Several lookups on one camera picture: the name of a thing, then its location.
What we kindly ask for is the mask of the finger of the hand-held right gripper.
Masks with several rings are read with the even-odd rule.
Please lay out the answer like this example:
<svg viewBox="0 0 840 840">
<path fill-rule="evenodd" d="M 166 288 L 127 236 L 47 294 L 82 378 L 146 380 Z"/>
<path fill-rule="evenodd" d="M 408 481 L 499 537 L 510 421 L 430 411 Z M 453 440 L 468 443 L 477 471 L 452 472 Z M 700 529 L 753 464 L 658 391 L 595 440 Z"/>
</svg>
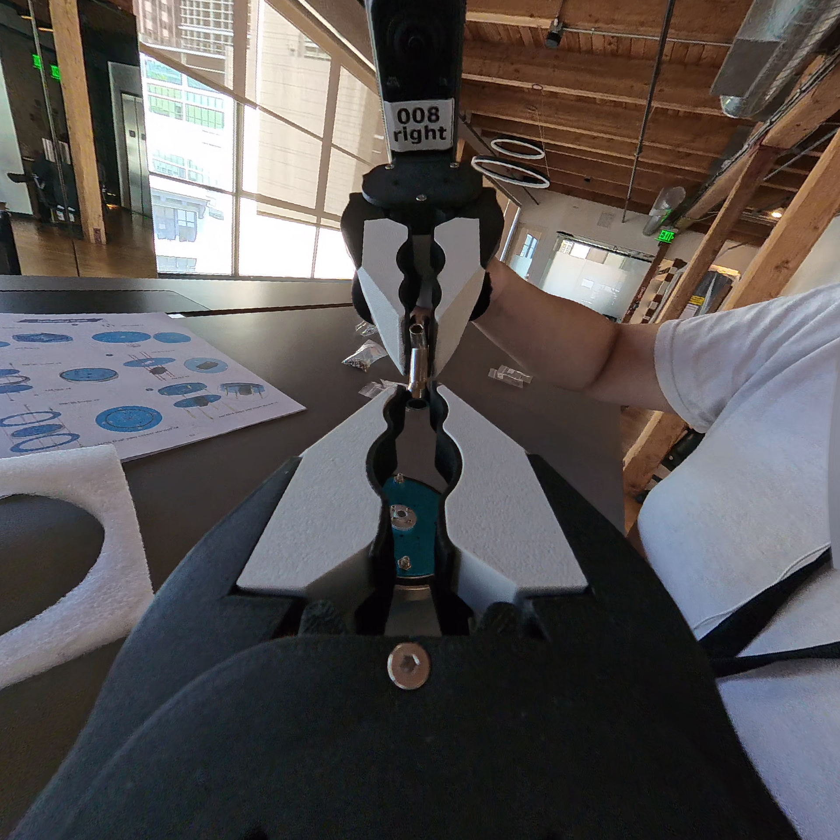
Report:
<svg viewBox="0 0 840 840">
<path fill-rule="evenodd" d="M 453 218 L 436 226 L 434 242 L 444 253 L 444 265 L 437 274 L 441 296 L 434 309 L 435 380 L 461 341 L 478 302 L 485 269 L 480 264 L 479 219 Z"/>
<path fill-rule="evenodd" d="M 389 218 L 365 221 L 362 293 L 385 350 L 403 374 L 411 353 L 407 325 L 420 290 L 409 227 Z"/>
</svg>

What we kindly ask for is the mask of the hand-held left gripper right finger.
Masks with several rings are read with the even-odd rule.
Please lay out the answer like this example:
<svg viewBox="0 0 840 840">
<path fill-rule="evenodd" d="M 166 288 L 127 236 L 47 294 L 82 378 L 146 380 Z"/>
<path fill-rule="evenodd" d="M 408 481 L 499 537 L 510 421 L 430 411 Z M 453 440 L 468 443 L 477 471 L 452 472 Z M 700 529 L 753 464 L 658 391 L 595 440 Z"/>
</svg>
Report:
<svg viewBox="0 0 840 840">
<path fill-rule="evenodd" d="M 446 386 L 444 433 L 460 476 L 444 503 L 464 602 L 583 592 L 587 581 L 524 448 Z"/>
</svg>

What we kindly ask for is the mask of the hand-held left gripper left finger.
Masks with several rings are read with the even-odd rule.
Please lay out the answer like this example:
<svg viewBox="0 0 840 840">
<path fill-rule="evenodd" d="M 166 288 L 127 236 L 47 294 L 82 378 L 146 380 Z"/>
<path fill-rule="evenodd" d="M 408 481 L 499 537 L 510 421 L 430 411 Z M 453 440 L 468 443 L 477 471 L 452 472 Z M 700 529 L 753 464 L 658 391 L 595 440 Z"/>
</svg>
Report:
<svg viewBox="0 0 840 840">
<path fill-rule="evenodd" d="M 306 449 L 237 580 L 241 590 L 362 601 L 382 486 L 396 470 L 403 388 L 389 387 Z"/>
</svg>

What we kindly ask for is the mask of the blue disc with black rim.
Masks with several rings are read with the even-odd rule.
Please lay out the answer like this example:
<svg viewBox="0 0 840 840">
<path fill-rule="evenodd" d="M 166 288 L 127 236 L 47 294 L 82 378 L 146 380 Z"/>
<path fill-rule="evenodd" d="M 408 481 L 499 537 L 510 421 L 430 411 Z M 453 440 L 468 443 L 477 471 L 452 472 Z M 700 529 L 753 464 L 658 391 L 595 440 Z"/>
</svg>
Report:
<svg viewBox="0 0 840 840">
<path fill-rule="evenodd" d="M 384 493 L 390 506 L 396 591 L 412 601 L 432 601 L 440 493 L 404 474 L 389 478 Z M 411 558 L 408 572 L 396 565 L 403 555 Z"/>
</svg>

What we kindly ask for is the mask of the metal cross socket wrench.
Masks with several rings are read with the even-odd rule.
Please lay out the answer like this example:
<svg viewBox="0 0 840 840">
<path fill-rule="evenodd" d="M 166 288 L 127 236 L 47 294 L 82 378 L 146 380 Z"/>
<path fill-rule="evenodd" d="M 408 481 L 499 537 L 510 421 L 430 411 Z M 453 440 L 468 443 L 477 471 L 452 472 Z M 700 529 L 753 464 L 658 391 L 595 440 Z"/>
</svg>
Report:
<svg viewBox="0 0 840 840">
<path fill-rule="evenodd" d="M 432 311 L 415 311 L 408 325 L 408 387 L 406 408 L 421 411 L 427 407 L 428 383 L 433 370 L 433 319 Z"/>
</svg>

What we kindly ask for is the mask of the person's right forearm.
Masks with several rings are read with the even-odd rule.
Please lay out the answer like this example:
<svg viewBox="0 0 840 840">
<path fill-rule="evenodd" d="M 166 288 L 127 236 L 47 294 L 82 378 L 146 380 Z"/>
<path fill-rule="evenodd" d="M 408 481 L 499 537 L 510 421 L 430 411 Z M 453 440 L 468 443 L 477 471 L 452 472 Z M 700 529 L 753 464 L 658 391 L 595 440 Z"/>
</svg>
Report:
<svg viewBox="0 0 840 840">
<path fill-rule="evenodd" d="M 490 305 L 476 325 L 529 373 L 606 404 L 675 413 L 658 383 L 659 324 L 616 323 L 489 263 Z"/>
</svg>

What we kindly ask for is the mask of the clear bag of dark screws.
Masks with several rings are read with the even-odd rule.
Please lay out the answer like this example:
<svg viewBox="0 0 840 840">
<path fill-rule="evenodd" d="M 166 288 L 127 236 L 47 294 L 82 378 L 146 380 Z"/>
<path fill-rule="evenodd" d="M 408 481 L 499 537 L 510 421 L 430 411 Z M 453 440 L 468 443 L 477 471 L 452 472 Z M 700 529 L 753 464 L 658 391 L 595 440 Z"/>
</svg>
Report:
<svg viewBox="0 0 840 840">
<path fill-rule="evenodd" d="M 377 361 L 388 357 L 388 353 L 378 342 L 367 340 L 359 349 L 346 357 L 342 364 L 367 372 Z"/>
</svg>

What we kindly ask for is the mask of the instruction sheet with blue drawings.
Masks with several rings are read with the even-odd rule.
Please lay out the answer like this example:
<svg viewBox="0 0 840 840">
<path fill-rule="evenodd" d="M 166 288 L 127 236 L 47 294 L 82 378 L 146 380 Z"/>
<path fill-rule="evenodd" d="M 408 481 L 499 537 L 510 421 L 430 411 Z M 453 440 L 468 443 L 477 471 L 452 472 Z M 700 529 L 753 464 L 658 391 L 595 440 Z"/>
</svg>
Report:
<svg viewBox="0 0 840 840">
<path fill-rule="evenodd" d="M 1 317 L 1 456 L 112 445 L 121 460 L 304 407 L 165 313 Z"/>
</svg>

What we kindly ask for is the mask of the large window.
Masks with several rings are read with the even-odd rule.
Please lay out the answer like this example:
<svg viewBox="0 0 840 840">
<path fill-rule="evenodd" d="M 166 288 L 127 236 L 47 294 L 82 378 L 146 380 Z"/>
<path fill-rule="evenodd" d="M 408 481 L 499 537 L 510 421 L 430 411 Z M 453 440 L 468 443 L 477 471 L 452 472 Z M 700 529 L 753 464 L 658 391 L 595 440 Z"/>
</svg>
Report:
<svg viewBox="0 0 840 840">
<path fill-rule="evenodd" d="M 354 2 L 134 2 L 162 275 L 350 279 L 340 216 L 387 159 Z"/>
</svg>

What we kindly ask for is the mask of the white foam sheet with hole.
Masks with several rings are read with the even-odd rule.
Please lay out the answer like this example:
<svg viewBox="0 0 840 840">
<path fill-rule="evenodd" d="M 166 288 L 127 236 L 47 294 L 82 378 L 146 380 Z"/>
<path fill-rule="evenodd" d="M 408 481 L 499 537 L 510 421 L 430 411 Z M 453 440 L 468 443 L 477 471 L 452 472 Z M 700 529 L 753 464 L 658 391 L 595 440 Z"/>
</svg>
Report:
<svg viewBox="0 0 840 840">
<path fill-rule="evenodd" d="M 1 687 L 13 686 L 128 636 L 154 594 L 140 526 L 117 449 L 50 450 L 1 461 L 2 498 L 69 502 L 103 527 L 96 562 L 76 587 L 1 638 Z"/>
</svg>

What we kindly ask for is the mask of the person's white t-shirt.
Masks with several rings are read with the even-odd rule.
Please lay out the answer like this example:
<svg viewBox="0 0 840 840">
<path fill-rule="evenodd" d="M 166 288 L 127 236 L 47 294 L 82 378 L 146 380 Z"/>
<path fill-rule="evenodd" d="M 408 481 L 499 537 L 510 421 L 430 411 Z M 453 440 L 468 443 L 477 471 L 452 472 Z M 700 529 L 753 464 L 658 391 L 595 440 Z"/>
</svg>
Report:
<svg viewBox="0 0 840 840">
<path fill-rule="evenodd" d="M 667 322 L 669 405 L 705 437 L 648 495 L 647 559 L 697 637 L 830 543 L 838 284 Z M 838 838 L 838 660 L 718 681 L 743 747 L 802 838 Z"/>
</svg>

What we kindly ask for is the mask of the wooden pillar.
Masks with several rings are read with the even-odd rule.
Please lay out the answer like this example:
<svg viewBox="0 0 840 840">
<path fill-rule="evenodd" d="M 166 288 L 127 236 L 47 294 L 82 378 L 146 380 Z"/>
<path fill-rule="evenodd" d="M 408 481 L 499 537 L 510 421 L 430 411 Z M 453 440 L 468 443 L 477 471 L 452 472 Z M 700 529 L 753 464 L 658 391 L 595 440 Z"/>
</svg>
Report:
<svg viewBox="0 0 840 840">
<path fill-rule="evenodd" d="M 835 133 L 722 311 L 777 298 L 839 209 L 839 133 Z"/>
<path fill-rule="evenodd" d="M 779 147 L 760 145 L 753 149 L 747 160 L 736 169 L 738 175 L 698 250 L 674 289 L 660 305 L 655 323 L 678 319 L 688 304 L 697 285 L 703 280 L 713 260 L 725 244 L 733 226 L 753 196 L 758 185 L 770 172 L 775 160 L 784 151 Z"/>
<path fill-rule="evenodd" d="M 80 222 L 87 242 L 105 246 L 106 227 L 77 2 L 49 1 L 49 16 L 54 30 Z"/>
</svg>

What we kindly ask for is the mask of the silver air duct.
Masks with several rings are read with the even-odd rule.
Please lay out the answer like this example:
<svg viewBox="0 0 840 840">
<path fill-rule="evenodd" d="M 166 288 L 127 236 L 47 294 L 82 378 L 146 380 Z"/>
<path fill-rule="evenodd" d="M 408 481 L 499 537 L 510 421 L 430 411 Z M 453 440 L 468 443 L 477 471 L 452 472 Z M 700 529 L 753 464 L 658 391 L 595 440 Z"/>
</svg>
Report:
<svg viewBox="0 0 840 840">
<path fill-rule="evenodd" d="M 838 1 L 755 1 L 710 94 L 732 119 L 767 119 L 835 29 Z"/>
</svg>

